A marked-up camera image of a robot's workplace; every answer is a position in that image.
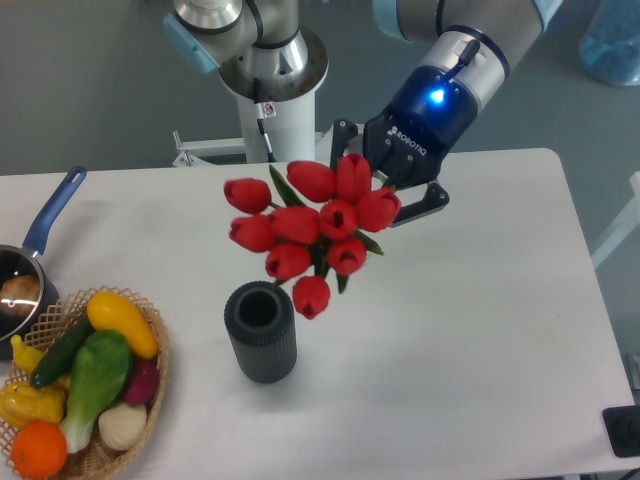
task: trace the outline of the tulip bouquet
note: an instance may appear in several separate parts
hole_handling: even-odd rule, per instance
[[[298,278],[292,291],[296,311],[313,319],[329,304],[326,278],[331,269],[343,293],[367,252],[383,254],[364,231],[389,227],[400,210],[400,200],[391,188],[372,189],[371,167],[358,153],[342,157],[335,171],[312,161],[287,164],[289,183],[309,201],[322,204],[319,211],[307,206],[272,165],[269,172],[284,206],[273,203],[262,180],[225,183],[227,201],[250,215],[232,221],[229,237],[252,252],[268,252],[266,271],[276,286],[313,266],[314,274]]]

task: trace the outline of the gray floor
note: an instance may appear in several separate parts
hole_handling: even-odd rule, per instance
[[[0,174],[59,172],[76,163],[169,167],[173,129],[183,140],[239,137],[234,101],[217,76],[186,68],[163,36],[171,4],[0,1]],[[588,245],[629,201],[628,179],[640,170],[640,87],[592,79],[577,55],[597,4],[564,1],[454,149],[556,151]],[[330,57],[318,130],[338,116],[362,123],[377,114],[428,48],[380,33],[370,0],[300,5],[302,22]],[[640,233],[598,278],[621,352],[640,351]]]

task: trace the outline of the blue led light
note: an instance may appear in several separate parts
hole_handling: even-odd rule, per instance
[[[442,88],[439,88],[432,91],[431,93],[429,93],[429,100],[431,100],[436,105],[440,105],[442,102],[444,102],[444,90]]]

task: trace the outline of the fruit basket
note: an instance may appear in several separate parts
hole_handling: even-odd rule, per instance
[[[144,447],[151,435],[158,415],[162,399],[167,387],[169,370],[169,339],[164,321],[146,298],[130,289],[119,289],[103,286],[99,289],[79,291],[59,300],[48,308],[47,312],[40,315],[38,321],[32,326],[24,337],[24,344],[46,352],[64,332],[73,327],[80,319],[86,317],[87,302],[100,291],[109,291],[120,294],[133,303],[142,314],[158,341],[158,353],[152,362],[157,366],[160,376],[160,384],[154,397],[146,403],[147,421],[142,434],[137,438],[133,446],[126,451],[116,451],[109,448],[102,440],[98,432],[98,422],[95,423],[91,439],[86,448],[78,453],[69,454],[62,470],[50,477],[55,480],[71,479],[107,479],[121,472],[129,465]],[[14,362],[9,371],[9,378],[5,384],[17,381],[29,380],[29,375],[18,368]],[[0,450],[6,457],[6,469],[12,471],[16,477],[20,474],[11,460],[11,446],[18,430],[0,419]]]

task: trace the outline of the ribbed vase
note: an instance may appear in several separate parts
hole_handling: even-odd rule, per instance
[[[265,281],[242,285],[224,308],[224,322],[240,369],[259,383],[286,377],[297,358],[293,304]]]

